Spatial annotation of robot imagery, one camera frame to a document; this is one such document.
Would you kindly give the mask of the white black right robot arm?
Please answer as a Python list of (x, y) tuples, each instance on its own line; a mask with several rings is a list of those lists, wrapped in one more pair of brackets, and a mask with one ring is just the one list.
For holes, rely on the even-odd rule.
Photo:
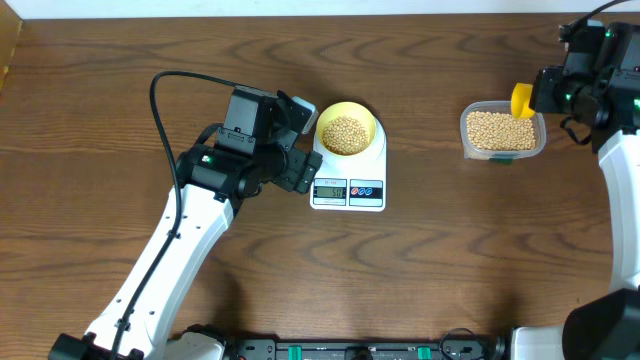
[(607, 295), (573, 310), (561, 326), (519, 327), (513, 359), (636, 359), (639, 356), (639, 28), (589, 17), (561, 26), (562, 65), (514, 88), (511, 113), (561, 114), (587, 126), (583, 144), (607, 186), (613, 262)]

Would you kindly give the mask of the yellow measuring scoop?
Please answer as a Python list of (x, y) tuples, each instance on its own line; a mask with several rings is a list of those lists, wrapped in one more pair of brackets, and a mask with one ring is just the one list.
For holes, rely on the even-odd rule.
[(514, 118), (529, 119), (535, 115), (535, 111), (530, 107), (532, 94), (532, 84), (517, 83), (514, 86), (510, 101), (511, 115)]

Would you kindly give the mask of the yellow bowl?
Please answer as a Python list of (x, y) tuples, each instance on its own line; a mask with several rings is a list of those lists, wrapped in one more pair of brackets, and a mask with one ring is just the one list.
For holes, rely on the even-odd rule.
[(323, 132), (332, 120), (342, 116), (355, 118), (365, 126), (369, 134), (368, 147), (370, 147), (377, 132), (376, 120), (374, 119), (374, 115), (366, 107), (355, 102), (340, 102), (333, 104), (320, 115), (316, 125), (316, 138), (319, 143), (327, 149), (322, 142)]

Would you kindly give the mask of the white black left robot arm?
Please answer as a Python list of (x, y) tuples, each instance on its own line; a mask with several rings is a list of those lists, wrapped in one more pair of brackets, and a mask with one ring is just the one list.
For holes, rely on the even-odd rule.
[(61, 334), (49, 358), (164, 358), (177, 312), (242, 202), (267, 183), (308, 192), (322, 157), (295, 143), (317, 118), (299, 97), (235, 87), (224, 122), (179, 156), (163, 217), (123, 286), (82, 337)]

